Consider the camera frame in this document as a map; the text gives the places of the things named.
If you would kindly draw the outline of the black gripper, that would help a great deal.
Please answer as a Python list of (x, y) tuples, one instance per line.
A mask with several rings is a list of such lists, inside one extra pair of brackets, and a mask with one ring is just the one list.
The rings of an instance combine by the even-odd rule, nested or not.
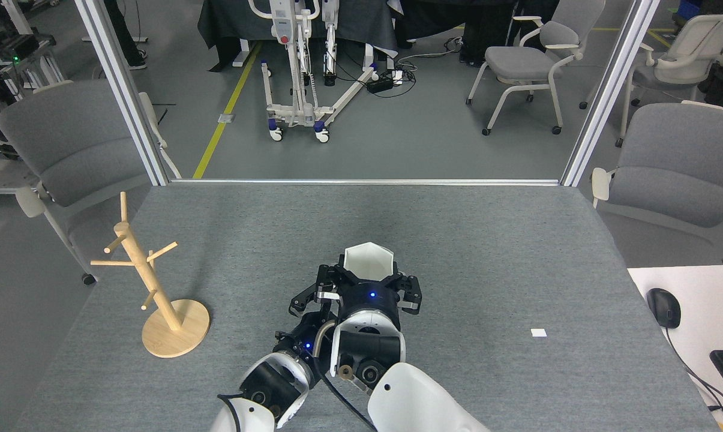
[(354, 274), (344, 268), (345, 255), (340, 254), (336, 265), (320, 265), (316, 279), (316, 302), (320, 304), (319, 326), (336, 322), (337, 315), (331, 311), (339, 301), (338, 317), (344, 322), (358, 311), (381, 311), (400, 329), (398, 308), (418, 315), (421, 312), (422, 292), (416, 276), (403, 273), (388, 277), (388, 286), (378, 281), (354, 284)]
[(311, 355), (320, 363), (328, 363), (328, 331), (320, 340), (320, 353), (317, 355), (314, 352), (316, 336), (321, 326), (328, 321), (328, 312), (315, 311), (303, 315), (306, 307), (317, 303), (316, 293), (316, 287), (307, 287), (290, 300), (288, 313), (293, 317), (301, 317), (301, 321), (290, 332), (277, 332), (274, 352), (283, 351), (288, 355)]

